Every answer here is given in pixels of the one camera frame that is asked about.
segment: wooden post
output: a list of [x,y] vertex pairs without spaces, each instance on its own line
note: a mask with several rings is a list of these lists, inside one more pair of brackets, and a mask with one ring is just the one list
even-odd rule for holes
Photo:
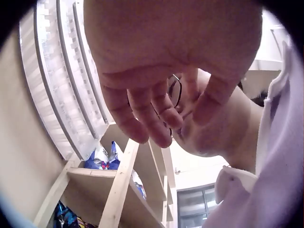
[[117,169],[116,176],[105,204],[104,211],[99,223],[99,228],[117,228],[123,210],[129,181],[131,178],[139,144],[131,139],[128,140],[123,159]]
[[35,226],[37,226],[38,228],[46,228],[58,201],[60,200],[63,192],[67,187],[67,184],[70,181],[70,178],[67,175],[68,169],[71,167],[78,167],[79,164],[80,159],[76,156],[76,154],[74,154],[71,160],[66,163],[62,172],[56,179],[55,183],[52,185],[47,196],[45,197],[45,200],[43,201],[34,219]]
[[[168,177],[164,176],[164,191],[166,193],[166,197],[168,197]],[[162,219],[162,224],[164,227],[166,227],[167,224],[167,200],[163,202],[163,219]]]

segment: palm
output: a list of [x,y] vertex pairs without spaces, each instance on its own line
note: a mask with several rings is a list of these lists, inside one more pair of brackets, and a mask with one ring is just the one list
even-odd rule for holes
[[[134,120],[128,123],[132,119],[130,110],[120,110],[127,101],[123,91],[129,90],[136,115],[140,116],[152,100],[160,117],[171,127],[179,127],[177,113],[168,101],[159,99],[165,97],[166,90],[158,89],[158,85],[150,88],[157,83],[164,87],[169,75],[184,72],[189,65],[236,85],[258,49],[261,15],[259,7],[243,0],[85,1],[85,30],[110,112],[126,134],[144,142],[144,128],[157,118],[145,113],[139,118],[144,127]],[[113,89],[118,96],[113,96]],[[142,93],[148,93],[143,96],[145,101],[132,101],[132,94]],[[153,131],[148,129],[156,143],[168,146],[170,138],[165,129]],[[157,141],[158,135],[163,141]]]

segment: shelf board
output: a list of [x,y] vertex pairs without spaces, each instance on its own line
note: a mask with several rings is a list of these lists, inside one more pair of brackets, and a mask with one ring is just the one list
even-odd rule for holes
[[168,201],[168,204],[173,204],[173,199],[172,199],[172,193],[171,193],[171,188],[170,188],[170,185],[169,185],[169,181],[168,181],[168,195],[167,195],[168,197],[168,199],[167,199],[167,201]]
[[151,148],[153,151],[153,155],[158,167],[159,174],[161,175],[162,179],[163,176],[166,176],[166,167],[165,167],[165,162],[163,158],[163,153],[161,151],[161,148],[156,145],[156,143],[153,140],[150,140]]
[[[112,187],[116,170],[92,170],[85,168],[70,168],[68,170],[71,182],[79,192],[85,194],[95,207],[102,211]],[[121,221],[130,227],[156,228],[164,226],[157,220],[153,210],[143,199],[132,180],[129,182]]]
[[[112,141],[115,141],[120,149],[124,151],[128,139],[129,138],[118,128],[116,124],[110,124],[108,130],[101,138],[100,143],[108,153],[111,151]],[[156,161],[154,156],[154,149],[156,145],[151,140],[149,142],[139,145],[133,168],[143,182],[143,186],[147,194],[147,202],[150,202],[151,200],[164,201],[167,200],[166,194],[164,192],[162,179],[158,169],[159,163]]]
[[172,205],[167,204],[167,222],[173,221]]

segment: wooden shelving unit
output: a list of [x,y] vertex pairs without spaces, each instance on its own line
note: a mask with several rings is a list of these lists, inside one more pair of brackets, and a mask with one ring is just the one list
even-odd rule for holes
[[[99,205],[99,210],[103,211],[116,176],[116,170],[70,168],[68,176],[78,186],[79,191],[85,194],[85,198],[91,201],[87,204]],[[120,220],[130,227],[163,227],[132,180],[129,181]]]
[[[118,170],[86,169],[77,158],[69,161],[37,214],[38,228],[46,227],[59,200],[100,228],[165,228],[173,220],[162,149],[152,141],[139,145],[115,124],[101,139],[108,152],[112,141],[124,151]],[[143,182],[146,200],[131,179],[133,169]]]

